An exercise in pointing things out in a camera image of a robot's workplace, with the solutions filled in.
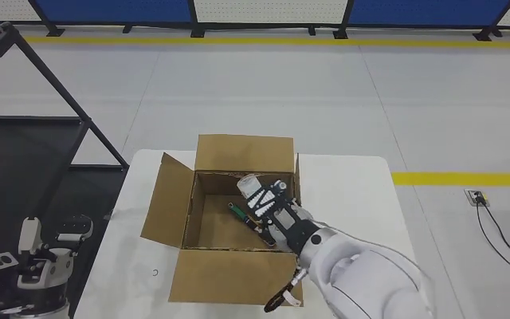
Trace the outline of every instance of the yellow tape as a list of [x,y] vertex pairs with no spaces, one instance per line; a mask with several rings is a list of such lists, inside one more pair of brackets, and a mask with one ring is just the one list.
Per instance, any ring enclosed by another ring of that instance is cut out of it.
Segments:
[[510,49],[510,42],[415,41],[383,39],[308,39],[259,37],[25,37],[30,43],[78,45],[375,45],[434,48]]
[[510,173],[394,172],[398,186],[510,186]]

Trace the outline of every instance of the green handle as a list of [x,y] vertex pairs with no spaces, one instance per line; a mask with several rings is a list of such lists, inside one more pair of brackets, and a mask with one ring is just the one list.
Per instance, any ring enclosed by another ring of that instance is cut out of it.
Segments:
[[229,209],[236,213],[239,218],[244,221],[248,216],[246,216],[245,212],[241,210],[241,208],[237,207],[236,205],[229,203]]

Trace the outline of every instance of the white wall panel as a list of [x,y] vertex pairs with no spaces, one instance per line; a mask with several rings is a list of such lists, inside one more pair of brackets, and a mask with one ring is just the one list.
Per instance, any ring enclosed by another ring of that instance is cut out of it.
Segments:
[[507,13],[503,16],[500,23],[497,25],[499,26],[510,26],[510,10],[507,11]]
[[341,23],[347,0],[195,0],[198,22]]
[[27,0],[0,0],[0,21],[40,21]]

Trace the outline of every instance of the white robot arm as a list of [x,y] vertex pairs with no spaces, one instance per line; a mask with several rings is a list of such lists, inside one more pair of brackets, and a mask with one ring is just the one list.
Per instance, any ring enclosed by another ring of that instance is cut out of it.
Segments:
[[263,187],[254,175],[238,184],[248,206],[269,224],[279,248],[298,256],[300,271],[267,305],[272,311],[306,274],[319,288],[331,311],[342,319],[431,319],[422,284],[423,273],[390,248],[364,242],[312,220],[286,199],[286,185]]

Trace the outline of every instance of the blue wall panel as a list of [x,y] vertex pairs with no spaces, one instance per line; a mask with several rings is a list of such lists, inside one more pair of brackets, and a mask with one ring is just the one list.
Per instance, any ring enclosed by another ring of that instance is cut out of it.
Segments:
[[50,21],[190,22],[187,0],[37,0]]
[[355,0],[351,24],[488,26],[508,0]]

